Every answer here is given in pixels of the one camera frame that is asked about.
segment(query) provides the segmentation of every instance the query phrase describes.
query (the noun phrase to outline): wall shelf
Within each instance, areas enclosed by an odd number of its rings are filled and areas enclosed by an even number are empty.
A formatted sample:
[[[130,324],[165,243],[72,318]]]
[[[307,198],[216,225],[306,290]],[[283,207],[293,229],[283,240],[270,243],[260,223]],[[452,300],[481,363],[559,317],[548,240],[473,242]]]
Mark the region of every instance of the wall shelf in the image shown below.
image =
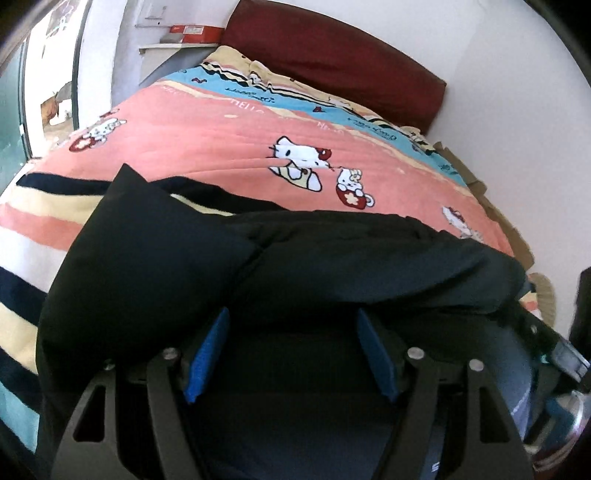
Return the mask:
[[[140,83],[150,76],[158,67],[185,48],[215,48],[218,43],[155,43],[143,45],[139,53],[144,56],[142,61]]]

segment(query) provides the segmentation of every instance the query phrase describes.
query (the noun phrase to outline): striped blanket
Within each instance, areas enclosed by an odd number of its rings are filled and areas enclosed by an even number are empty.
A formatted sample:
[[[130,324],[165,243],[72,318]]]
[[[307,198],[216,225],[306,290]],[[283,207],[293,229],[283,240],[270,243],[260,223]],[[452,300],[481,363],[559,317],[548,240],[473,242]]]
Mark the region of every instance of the striped blanket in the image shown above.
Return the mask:
[[[416,129],[221,47],[72,134],[2,196],[0,445],[26,464],[37,447],[40,311],[123,163],[203,213],[396,213],[511,254],[499,226]],[[535,297],[524,304],[535,309]]]

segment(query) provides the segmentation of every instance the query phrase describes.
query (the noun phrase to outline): black jacket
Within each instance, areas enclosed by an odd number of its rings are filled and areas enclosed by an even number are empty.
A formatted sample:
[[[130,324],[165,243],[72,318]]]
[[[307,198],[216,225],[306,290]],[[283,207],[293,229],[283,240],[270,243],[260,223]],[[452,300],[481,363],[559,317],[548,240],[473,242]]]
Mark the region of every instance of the black jacket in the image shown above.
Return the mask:
[[[493,373],[501,378],[521,369],[531,383],[519,341],[489,320],[515,304],[524,283],[525,272],[513,258],[416,219],[279,208],[207,216],[124,166],[72,245],[44,304],[37,455],[47,470],[80,394],[106,359],[146,360],[178,345],[220,306],[230,310],[235,338],[260,332],[330,336],[352,325],[359,306],[372,306],[388,327],[435,357],[477,355],[493,362],[513,349],[517,365],[497,362]],[[487,333],[469,339],[467,332],[478,328]],[[234,353],[245,348],[238,343]],[[266,348],[254,340],[248,345]],[[317,371],[324,365],[327,376],[302,374],[301,385],[289,388],[311,388],[315,381],[326,388],[326,379],[342,370],[339,361],[349,361],[339,348],[311,366]],[[273,363],[253,355],[234,361],[229,353],[213,388],[289,377],[293,372],[278,365],[282,353],[275,354]],[[374,388],[350,363],[343,377],[351,388]],[[504,391],[509,406],[519,400],[513,390]]]

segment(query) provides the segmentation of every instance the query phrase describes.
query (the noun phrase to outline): red box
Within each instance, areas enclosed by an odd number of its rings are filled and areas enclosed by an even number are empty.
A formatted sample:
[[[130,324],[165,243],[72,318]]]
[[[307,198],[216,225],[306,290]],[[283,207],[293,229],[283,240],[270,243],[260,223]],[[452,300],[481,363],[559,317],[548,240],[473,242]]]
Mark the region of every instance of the red box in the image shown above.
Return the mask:
[[[224,29],[209,25],[174,25],[170,33],[182,33],[182,43],[220,43]]]

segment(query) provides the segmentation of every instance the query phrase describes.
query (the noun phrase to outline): buckle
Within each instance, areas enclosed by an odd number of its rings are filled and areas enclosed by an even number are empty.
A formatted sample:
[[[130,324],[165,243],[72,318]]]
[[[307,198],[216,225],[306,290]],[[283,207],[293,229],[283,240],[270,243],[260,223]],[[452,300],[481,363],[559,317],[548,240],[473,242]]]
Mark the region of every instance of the buckle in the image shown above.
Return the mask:
[[[580,392],[589,393],[591,390],[589,362],[569,341],[561,338],[552,350],[549,360],[562,373],[579,384],[577,389]]]

